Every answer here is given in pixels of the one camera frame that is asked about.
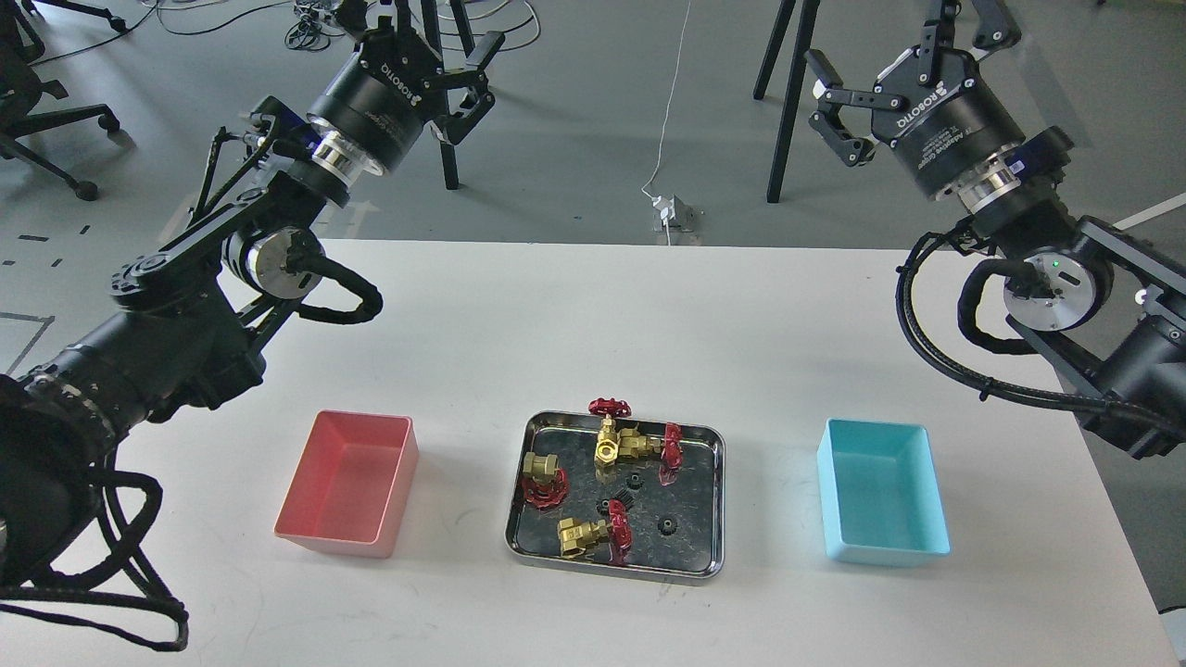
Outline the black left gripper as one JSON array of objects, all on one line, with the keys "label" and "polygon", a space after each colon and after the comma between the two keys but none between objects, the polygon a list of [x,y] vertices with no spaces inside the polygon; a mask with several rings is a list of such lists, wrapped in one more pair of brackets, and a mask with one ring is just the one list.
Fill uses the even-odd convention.
[{"label": "black left gripper", "polygon": [[[486,69],[505,42],[503,32],[483,34],[461,68],[442,74],[440,51],[415,30],[366,34],[310,109],[321,138],[310,160],[334,176],[381,176],[397,167],[429,122],[436,141],[458,146],[493,107]],[[426,85],[435,76],[435,87]],[[448,113],[445,90],[459,89],[467,94]]]}]

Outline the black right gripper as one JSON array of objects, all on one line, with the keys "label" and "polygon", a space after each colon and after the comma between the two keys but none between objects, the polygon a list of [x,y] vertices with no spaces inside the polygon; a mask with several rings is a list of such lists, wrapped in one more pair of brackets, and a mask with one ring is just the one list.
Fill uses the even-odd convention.
[{"label": "black right gripper", "polygon": [[[973,1],[973,6],[978,14],[975,49],[996,52],[1020,42],[1022,31],[1003,1]],[[961,1],[931,1],[919,46],[903,51],[876,77],[881,93],[846,88],[825,53],[805,52],[820,84],[809,125],[848,169],[868,164],[876,144],[848,131],[841,119],[843,107],[875,110],[873,135],[892,147],[931,201],[943,198],[967,170],[1022,142],[1024,132],[981,80],[978,63],[969,52],[954,49],[954,17],[959,7]],[[937,69],[927,84],[919,81],[919,70]]]}]

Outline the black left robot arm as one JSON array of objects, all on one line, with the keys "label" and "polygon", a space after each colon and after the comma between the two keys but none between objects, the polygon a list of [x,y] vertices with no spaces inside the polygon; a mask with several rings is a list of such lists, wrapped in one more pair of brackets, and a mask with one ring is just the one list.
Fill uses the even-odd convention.
[{"label": "black left robot arm", "polygon": [[218,409],[261,385],[285,320],[353,325],[383,299],[323,253],[312,223],[364,172],[397,167],[425,128],[454,146],[491,109],[491,31],[449,70],[407,21],[355,30],[351,59],[308,114],[259,102],[228,179],[185,231],[115,271],[110,320],[21,377],[4,376],[4,611],[90,625],[162,653],[186,649],[189,612],[144,553],[164,502],[148,474],[116,468],[139,423]]}]

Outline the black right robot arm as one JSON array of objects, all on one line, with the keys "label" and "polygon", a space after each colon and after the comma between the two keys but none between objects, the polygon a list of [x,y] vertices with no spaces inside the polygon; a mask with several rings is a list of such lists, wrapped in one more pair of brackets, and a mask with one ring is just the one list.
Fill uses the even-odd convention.
[{"label": "black right robot arm", "polygon": [[[892,151],[931,201],[957,197],[964,220],[924,233],[899,267],[895,312],[910,347],[937,371],[1005,400],[1076,415],[1133,459],[1182,444],[1182,267],[1101,220],[1072,220],[1056,186],[1072,141],[1058,127],[1026,138],[954,46],[957,1],[936,1],[920,42],[872,90],[852,90],[818,49],[810,123],[839,159],[863,165]],[[983,260],[956,305],[962,336],[997,355],[1039,355],[1073,393],[1005,383],[950,358],[916,317],[914,282],[940,246]]]}]

